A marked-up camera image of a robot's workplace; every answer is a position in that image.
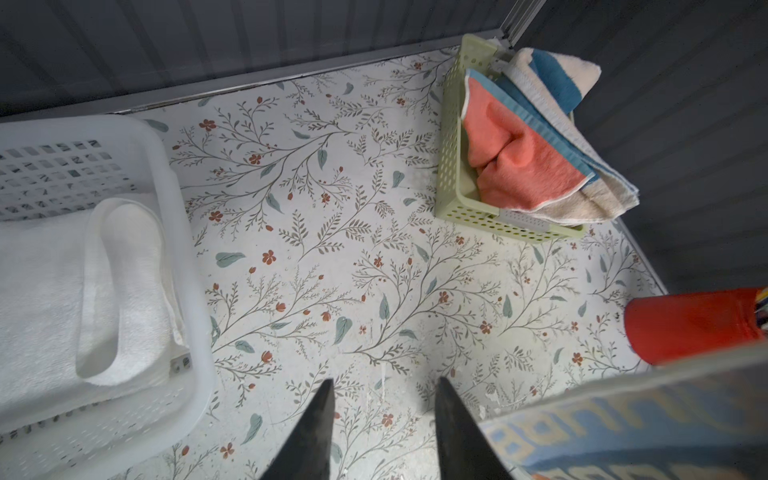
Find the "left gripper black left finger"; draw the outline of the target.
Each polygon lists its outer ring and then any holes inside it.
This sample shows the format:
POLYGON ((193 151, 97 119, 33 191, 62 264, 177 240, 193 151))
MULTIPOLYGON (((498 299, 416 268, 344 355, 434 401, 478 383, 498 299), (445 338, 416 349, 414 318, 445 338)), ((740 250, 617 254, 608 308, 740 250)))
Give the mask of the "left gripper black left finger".
POLYGON ((334 420, 334 382, 332 379, 326 379, 315 392, 300 420, 261 476, 261 480, 328 480, 334 420))

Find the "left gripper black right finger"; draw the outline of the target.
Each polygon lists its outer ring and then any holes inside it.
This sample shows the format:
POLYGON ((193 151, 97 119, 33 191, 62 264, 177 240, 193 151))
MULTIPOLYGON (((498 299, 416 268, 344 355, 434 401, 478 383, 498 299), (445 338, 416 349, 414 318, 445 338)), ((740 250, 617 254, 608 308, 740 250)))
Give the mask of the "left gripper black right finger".
POLYGON ((512 479, 445 377, 440 377, 436 385, 435 430, 442 480, 512 479))

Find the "orange patterned towel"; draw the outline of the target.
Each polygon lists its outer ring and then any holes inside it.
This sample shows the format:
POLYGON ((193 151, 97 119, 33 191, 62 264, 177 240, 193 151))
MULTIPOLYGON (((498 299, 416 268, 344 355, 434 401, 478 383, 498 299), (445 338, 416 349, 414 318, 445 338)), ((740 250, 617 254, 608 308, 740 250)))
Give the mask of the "orange patterned towel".
POLYGON ((593 381, 480 428, 529 479, 764 479, 767 347, 593 381))

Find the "green plastic towel basket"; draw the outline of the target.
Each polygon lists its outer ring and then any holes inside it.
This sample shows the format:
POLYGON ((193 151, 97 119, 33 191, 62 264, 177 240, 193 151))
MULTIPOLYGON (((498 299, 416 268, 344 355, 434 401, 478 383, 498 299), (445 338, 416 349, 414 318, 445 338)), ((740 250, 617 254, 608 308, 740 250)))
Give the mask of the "green plastic towel basket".
POLYGON ((580 238, 582 226, 563 226, 522 213, 501 210, 480 201, 476 172, 467 161, 468 140, 460 113, 465 99, 464 74, 474 67, 488 75, 501 55, 496 44, 474 34, 462 37, 453 66, 443 84, 437 194, 437 218, 529 243, 580 238))

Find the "white terry towel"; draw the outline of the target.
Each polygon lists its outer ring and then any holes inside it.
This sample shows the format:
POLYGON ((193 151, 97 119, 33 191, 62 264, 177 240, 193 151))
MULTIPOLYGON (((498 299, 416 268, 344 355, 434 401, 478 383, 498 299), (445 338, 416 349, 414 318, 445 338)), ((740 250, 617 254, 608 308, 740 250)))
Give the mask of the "white terry towel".
POLYGON ((186 348, 152 194, 1 226, 1 424, 164 384, 186 348))

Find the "pink towel with teal border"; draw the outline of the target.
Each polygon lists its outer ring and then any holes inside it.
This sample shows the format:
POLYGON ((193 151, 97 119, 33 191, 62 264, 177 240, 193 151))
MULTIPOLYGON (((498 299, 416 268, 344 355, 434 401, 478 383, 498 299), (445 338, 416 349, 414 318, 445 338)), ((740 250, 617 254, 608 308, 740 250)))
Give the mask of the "pink towel with teal border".
POLYGON ((584 154, 494 81, 468 69, 464 87, 467 160, 482 202, 535 212, 598 179, 584 154))

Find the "white plastic laundry basket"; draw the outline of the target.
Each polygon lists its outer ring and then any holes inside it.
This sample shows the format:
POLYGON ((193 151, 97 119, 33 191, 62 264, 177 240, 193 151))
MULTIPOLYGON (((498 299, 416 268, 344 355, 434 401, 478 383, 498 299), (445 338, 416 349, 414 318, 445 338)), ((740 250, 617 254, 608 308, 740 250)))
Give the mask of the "white plastic laundry basket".
POLYGON ((211 323, 178 179, 145 123, 103 115, 1 127, 1 226, 152 194, 169 254, 186 348, 164 384, 16 428, 1 424, 5 479, 105 479, 160 453, 202 418, 213 392, 211 323))

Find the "red pen cup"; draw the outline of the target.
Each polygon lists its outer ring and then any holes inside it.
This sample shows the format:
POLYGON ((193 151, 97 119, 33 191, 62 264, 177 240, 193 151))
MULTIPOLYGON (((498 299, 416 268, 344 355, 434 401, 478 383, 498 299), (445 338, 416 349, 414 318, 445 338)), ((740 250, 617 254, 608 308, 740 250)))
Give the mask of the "red pen cup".
POLYGON ((634 352, 658 366, 767 340, 767 290, 637 298, 624 313, 634 352))

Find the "blue white towel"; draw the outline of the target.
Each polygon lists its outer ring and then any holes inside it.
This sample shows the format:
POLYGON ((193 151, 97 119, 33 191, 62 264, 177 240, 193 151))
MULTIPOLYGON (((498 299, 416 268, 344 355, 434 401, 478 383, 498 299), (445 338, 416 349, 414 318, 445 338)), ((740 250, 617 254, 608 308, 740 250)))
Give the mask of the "blue white towel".
POLYGON ((576 56, 523 48, 497 80, 545 127, 543 137, 587 177, 564 198, 534 208, 533 217, 561 224, 602 223, 640 203, 637 187, 600 157, 571 119, 601 73, 599 65, 576 56))

